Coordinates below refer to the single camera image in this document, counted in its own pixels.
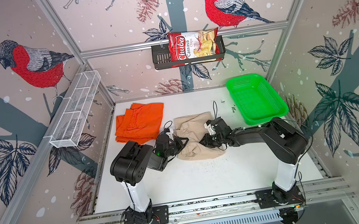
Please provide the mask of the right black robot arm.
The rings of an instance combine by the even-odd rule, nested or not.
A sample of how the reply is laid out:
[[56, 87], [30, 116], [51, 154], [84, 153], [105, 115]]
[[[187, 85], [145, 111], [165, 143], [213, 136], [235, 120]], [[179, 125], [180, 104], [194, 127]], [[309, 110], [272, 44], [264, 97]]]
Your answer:
[[271, 186], [273, 202], [285, 205], [295, 198], [298, 165], [307, 152], [308, 143], [301, 131], [280, 117], [274, 117], [262, 125], [235, 129], [231, 129], [219, 117], [213, 121], [207, 121], [205, 127], [207, 133], [201, 139], [200, 144], [208, 148], [266, 143], [278, 159], [276, 177]]

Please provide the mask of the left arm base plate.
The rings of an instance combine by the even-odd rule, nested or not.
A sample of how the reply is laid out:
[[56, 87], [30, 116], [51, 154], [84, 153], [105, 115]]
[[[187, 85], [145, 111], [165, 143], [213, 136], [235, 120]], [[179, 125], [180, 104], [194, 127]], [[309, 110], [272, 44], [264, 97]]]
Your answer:
[[149, 207], [145, 212], [133, 211], [128, 208], [124, 211], [122, 224], [168, 224], [168, 206]]

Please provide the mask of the beige shorts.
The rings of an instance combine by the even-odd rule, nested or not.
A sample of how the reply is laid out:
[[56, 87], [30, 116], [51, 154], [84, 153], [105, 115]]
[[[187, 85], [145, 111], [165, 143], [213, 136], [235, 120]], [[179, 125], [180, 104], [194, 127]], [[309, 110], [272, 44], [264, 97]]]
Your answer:
[[208, 120], [212, 119], [210, 112], [201, 114], [187, 115], [174, 119], [174, 135], [180, 138], [188, 138], [189, 141], [178, 158], [184, 161], [198, 161], [216, 159], [225, 154], [225, 151], [219, 148], [209, 148], [200, 143], [205, 134], [208, 134], [204, 127]]

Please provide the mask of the orange shorts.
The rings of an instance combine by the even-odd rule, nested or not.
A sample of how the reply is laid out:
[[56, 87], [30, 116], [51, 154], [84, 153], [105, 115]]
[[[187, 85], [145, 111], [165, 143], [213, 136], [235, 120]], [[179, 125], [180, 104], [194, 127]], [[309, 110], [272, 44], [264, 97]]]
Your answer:
[[145, 144], [156, 140], [163, 119], [163, 103], [137, 104], [116, 117], [116, 142]]

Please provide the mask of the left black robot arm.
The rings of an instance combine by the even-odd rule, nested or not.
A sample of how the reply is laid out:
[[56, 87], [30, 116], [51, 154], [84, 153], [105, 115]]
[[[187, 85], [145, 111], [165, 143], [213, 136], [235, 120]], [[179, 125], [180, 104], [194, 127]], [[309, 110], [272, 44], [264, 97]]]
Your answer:
[[110, 167], [111, 175], [131, 200], [121, 224], [168, 224], [168, 206], [153, 206], [142, 180], [148, 169], [163, 172], [188, 142], [188, 138], [175, 136], [172, 129], [166, 129], [158, 135], [154, 146], [135, 141], [125, 144]]

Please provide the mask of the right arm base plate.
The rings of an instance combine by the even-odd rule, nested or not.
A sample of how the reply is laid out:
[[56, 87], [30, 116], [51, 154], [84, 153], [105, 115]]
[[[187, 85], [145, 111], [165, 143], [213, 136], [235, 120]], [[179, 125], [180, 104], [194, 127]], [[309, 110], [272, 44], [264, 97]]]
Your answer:
[[280, 189], [256, 191], [255, 196], [257, 198], [256, 202], [261, 209], [305, 203], [305, 197], [297, 185], [294, 185], [288, 192]]

